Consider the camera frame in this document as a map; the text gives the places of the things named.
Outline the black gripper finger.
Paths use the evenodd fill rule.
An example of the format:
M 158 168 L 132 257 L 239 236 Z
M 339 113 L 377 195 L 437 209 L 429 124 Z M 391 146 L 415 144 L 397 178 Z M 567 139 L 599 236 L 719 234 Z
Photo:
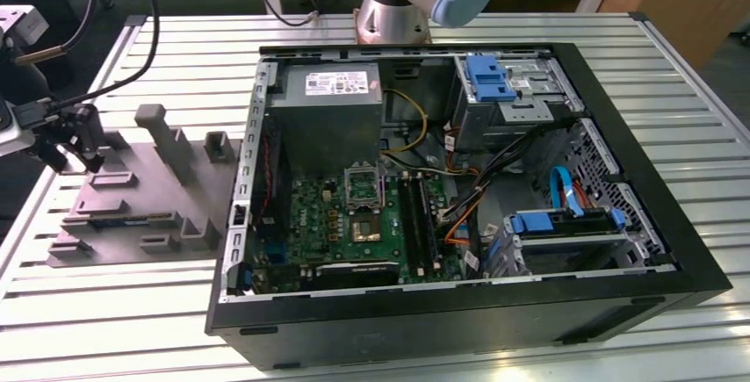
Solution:
M 34 135 L 33 156 L 56 173 L 64 172 L 68 164 L 65 155 L 58 151 L 56 145 L 41 134 Z
M 104 143 L 100 113 L 92 104 L 76 104 L 62 112 L 62 146 L 89 172 L 97 172 L 104 163 L 98 154 Z

